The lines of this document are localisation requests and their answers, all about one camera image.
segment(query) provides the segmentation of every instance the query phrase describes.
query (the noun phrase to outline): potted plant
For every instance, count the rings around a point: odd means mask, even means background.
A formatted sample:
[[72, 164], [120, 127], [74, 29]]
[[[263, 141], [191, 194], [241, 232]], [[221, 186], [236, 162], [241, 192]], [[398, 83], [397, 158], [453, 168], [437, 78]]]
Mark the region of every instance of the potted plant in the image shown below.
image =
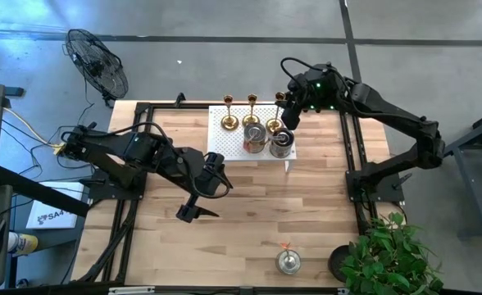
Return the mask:
[[347, 288], [354, 294], [437, 295], [443, 287], [437, 277], [441, 265], [436, 269], [429, 265], [432, 252], [414, 239], [418, 228], [404, 225], [399, 213], [373, 219], [372, 224], [366, 236], [348, 245], [340, 262]]

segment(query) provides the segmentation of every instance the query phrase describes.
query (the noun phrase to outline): wooden tabletop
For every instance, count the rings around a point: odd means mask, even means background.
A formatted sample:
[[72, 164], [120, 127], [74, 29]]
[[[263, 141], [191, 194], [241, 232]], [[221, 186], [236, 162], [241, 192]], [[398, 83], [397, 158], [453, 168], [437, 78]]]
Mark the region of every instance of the wooden tabletop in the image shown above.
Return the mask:
[[[110, 131], [132, 125], [135, 104], [116, 102]], [[153, 120], [176, 147], [207, 151], [207, 110], [157, 110]], [[356, 151], [352, 123], [348, 125]], [[361, 131], [369, 161], [389, 158], [381, 123], [361, 120]], [[234, 189], [221, 199], [198, 201], [219, 218], [204, 216], [191, 224], [176, 219], [189, 194], [158, 175], [149, 175], [135, 221], [126, 284], [342, 285], [328, 271], [327, 259], [337, 246], [357, 239], [357, 223], [345, 188], [347, 162], [339, 114], [302, 114], [295, 137], [298, 160], [287, 175], [282, 161], [226, 163]], [[107, 200], [90, 210], [72, 279], [84, 275], [107, 245], [115, 207], [116, 201]], [[378, 203], [380, 214], [396, 210]], [[275, 268], [281, 243], [290, 243], [302, 258], [296, 275], [282, 275]], [[116, 253], [112, 278], [121, 246]]]

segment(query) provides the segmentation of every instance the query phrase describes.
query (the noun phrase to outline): gold candlestick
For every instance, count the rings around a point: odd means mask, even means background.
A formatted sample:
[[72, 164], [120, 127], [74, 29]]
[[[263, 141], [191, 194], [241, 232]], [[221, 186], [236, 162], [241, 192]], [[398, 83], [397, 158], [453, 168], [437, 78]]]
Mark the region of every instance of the gold candlestick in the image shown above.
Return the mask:
[[230, 114], [230, 106], [232, 106], [234, 98], [232, 98], [231, 95], [225, 95], [223, 97], [223, 101], [225, 102], [226, 108], [228, 109], [228, 115], [224, 116], [223, 119], [221, 119], [221, 127], [228, 131], [235, 130], [239, 126], [239, 120], [236, 116], [232, 116]]
[[257, 101], [256, 94], [248, 95], [248, 104], [250, 105], [250, 115], [246, 115], [243, 118], [243, 126], [246, 126], [250, 123], [259, 123], [259, 117], [254, 115], [254, 106], [256, 105], [256, 101]]
[[[275, 100], [277, 102], [284, 100], [284, 93], [278, 92], [275, 94]], [[283, 122], [277, 118], [277, 115], [280, 113], [280, 107], [277, 107], [275, 110], [275, 118], [274, 119], [269, 119], [266, 122], [266, 129], [268, 130], [269, 133], [273, 134], [274, 131], [277, 129], [283, 127]]]

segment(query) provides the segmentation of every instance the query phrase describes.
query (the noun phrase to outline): concrete floor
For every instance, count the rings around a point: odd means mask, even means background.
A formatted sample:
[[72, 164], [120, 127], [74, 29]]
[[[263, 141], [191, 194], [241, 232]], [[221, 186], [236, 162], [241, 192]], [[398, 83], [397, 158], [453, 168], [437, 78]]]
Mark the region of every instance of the concrete floor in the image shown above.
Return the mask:
[[[347, 0], [355, 38], [482, 40], [482, 0]], [[41, 134], [73, 125], [86, 106], [84, 81], [61, 41], [11, 39], [14, 33], [64, 33], [83, 28], [95, 34], [212, 37], [345, 38], [338, 0], [0, 0], [0, 84], [26, 89], [12, 99]], [[130, 90], [125, 99], [220, 99], [225, 93], [271, 99], [288, 79], [282, 57], [310, 63], [332, 61], [351, 75], [344, 44], [106, 42], [123, 61]], [[482, 47], [357, 46], [362, 79], [384, 98], [440, 122], [446, 142], [466, 133], [482, 116]], [[291, 64], [291, 72], [303, 70]], [[96, 102], [84, 123], [105, 129], [111, 111], [89, 86]], [[12, 117], [7, 119], [18, 124]], [[392, 154], [413, 140], [387, 129]], [[10, 130], [26, 147], [36, 143]], [[18, 145], [2, 136], [0, 165], [20, 171], [31, 165]], [[87, 175], [64, 170], [48, 150], [38, 179]], [[409, 222], [443, 261], [447, 288], [482, 292], [482, 238], [463, 242], [459, 229], [479, 224], [452, 158], [436, 170], [413, 170], [404, 185]], [[20, 259], [19, 276], [32, 284], [57, 284], [73, 252], [65, 245]]]

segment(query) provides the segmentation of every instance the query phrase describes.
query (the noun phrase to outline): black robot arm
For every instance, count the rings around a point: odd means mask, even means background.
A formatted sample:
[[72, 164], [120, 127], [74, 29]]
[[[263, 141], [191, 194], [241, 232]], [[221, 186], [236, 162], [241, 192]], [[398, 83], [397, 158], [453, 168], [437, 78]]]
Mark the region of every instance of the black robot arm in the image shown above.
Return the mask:
[[[145, 172], [157, 173], [163, 178], [190, 193], [176, 216], [191, 222], [200, 215], [218, 216], [216, 213], [196, 206], [199, 197], [224, 197], [232, 187], [224, 169], [225, 159], [221, 154], [210, 152], [205, 156], [191, 147], [174, 147], [172, 139], [148, 132], [106, 133], [79, 125], [71, 132], [62, 134], [66, 142], [62, 155], [77, 161], [85, 161], [107, 173], [109, 180], [124, 190], [133, 190], [143, 181]], [[124, 164], [114, 161], [109, 155], [119, 157]], [[224, 193], [216, 196], [223, 184]]]
[[[287, 60], [297, 61], [309, 68], [292, 76], [283, 66]], [[330, 63], [310, 66], [287, 57], [281, 62], [290, 76], [285, 100], [276, 104], [284, 108], [282, 121], [289, 129], [296, 129], [302, 111], [339, 110], [360, 118], [373, 118], [416, 140], [412, 148], [381, 163], [368, 162], [361, 170], [353, 171], [352, 187], [375, 191], [378, 183], [412, 167], [431, 169], [441, 165], [445, 143], [438, 131], [438, 122], [418, 117], [386, 102], [372, 87], [343, 77]]]

